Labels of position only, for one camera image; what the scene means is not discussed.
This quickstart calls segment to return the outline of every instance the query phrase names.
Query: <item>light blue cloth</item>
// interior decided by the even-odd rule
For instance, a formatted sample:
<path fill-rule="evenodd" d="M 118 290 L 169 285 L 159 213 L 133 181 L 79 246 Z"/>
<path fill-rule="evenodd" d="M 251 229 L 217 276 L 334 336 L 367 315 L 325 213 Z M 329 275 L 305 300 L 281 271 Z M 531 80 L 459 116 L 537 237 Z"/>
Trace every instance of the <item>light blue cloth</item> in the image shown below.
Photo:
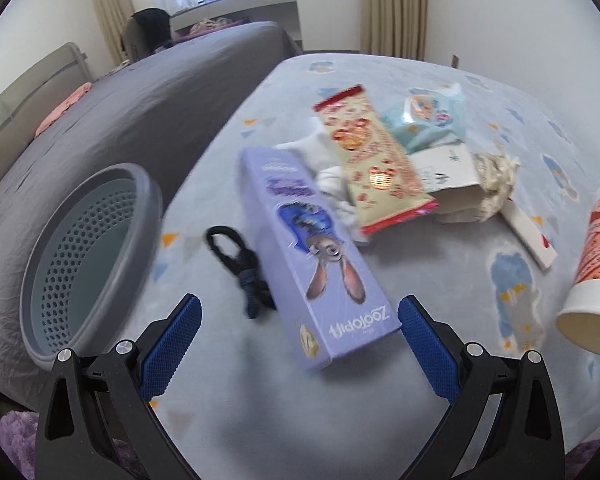
<path fill-rule="evenodd" d="M 407 153 L 464 140 L 464 96 L 411 88 L 410 95 L 382 115 L 382 122 Z"/>

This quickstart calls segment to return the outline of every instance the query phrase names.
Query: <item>blue gripper pad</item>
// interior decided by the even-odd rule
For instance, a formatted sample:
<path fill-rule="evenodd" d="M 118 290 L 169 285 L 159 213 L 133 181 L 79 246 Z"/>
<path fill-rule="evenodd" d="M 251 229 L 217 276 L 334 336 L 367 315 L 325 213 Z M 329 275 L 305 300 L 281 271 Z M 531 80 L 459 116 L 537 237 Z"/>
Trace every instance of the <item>blue gripper pad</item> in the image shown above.
<path fill-rule="evenodd" d="M 409 298 L 403 298 L 400 302 L 398 319 L 402 322 L 402 334 L 433 391 L 453 405 L 460 395 L 458 363 Z"/>
<path fill-rule="evenodd" d="M 142 362 L 140 395 L 147 402 L 167 389 L 202 322 L 200 300 L 192 296 Z"/>

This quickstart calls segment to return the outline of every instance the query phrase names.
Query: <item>cartoon-patterned bedsheet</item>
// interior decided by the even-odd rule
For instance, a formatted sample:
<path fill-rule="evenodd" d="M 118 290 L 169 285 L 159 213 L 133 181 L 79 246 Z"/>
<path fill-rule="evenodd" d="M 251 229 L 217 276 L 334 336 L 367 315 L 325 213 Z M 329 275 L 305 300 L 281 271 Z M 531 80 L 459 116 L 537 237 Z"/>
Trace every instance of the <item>cartoon-patterned bedsheet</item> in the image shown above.
<path fill-rule="evenodd" d="M 203 247 L 217 224 L 244 230 L 236 173 L 245 146 L 309 132 L 312 105 L 363 84 L 379 112 L 410 87 L 458 82 L 467 143 L 521 161 L 514 198 L 557 250 L 542 273 L 499 218 L 392 226 L 363 250 L 394 307 L 415 294 L 434 319 L 492 354 L 544 355 L 567 449 L 600 424 L 600 357 L 568 343 L 555 314 L 573 283 L 600 174 L 544 105 L 524 92 L 448 67 L 347 54 L 282 62 L 229 120 L 171 203 L 162 246 L 123 336 L 137 336 L 186 293 L 200 297 L 202 328 L 155 409 L 173 441 L 208 479 L 397 478 L 446 410 L 400 333 L 317 374 L 300 370 L 275 313 L 243 313 L 234 278 Z M 494 413 L 495 405 L 489 409 Z M 486 437 L 488 428 L 481 428 Z M 466 459 L 475 459 L 482 442 Z"/>

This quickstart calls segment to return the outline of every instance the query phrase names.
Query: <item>snack package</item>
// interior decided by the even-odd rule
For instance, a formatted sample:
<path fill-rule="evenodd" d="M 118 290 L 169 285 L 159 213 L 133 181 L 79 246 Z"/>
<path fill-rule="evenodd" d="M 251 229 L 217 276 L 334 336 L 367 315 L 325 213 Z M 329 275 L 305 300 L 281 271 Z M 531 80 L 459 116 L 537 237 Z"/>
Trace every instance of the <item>snack package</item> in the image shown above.
<path fill-rule="evenodd" d="M 460 85 L 438 92 L 411 88 L 404 102 L 389 108 L 382 122 L 407 153 L 464 140 L 464 96 Z"/>
<path fill-rule="evenodd" d="M 360 232 L 369 236 L 438 206 L 362 86 L 315 105 L 342 163 Z"/>
<path fill-rule="evenodd" d="M 303 368 L 322 368 L 400 328 L 349 233 L 293 153 L 245 148 L 238 182 L 245 235 Z"/>

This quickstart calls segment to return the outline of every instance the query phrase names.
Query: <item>bed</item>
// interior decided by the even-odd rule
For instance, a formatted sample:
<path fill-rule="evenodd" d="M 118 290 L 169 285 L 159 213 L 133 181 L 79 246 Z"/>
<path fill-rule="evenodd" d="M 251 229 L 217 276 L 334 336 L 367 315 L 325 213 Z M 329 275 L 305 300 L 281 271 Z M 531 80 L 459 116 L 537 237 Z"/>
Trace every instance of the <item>bed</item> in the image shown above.
<path fill-rule="evenodd" d="M 106 76 L 31 142 L 0 181 L 0 392 L 40 406 L 45 372 L 24 349 L 18 302 L 29 254 L 62 200 L 93 173 L 134 162 L 167 205 L 242 101 L 298 53 L 275 23 L 220 30 Z"/>
<path fill-rule="evenodd" d="M 51 110 L 78 86 L 93 81 L 85 58 L 75 43 L 66 43 L 0 94 L 0 181 Z"/>

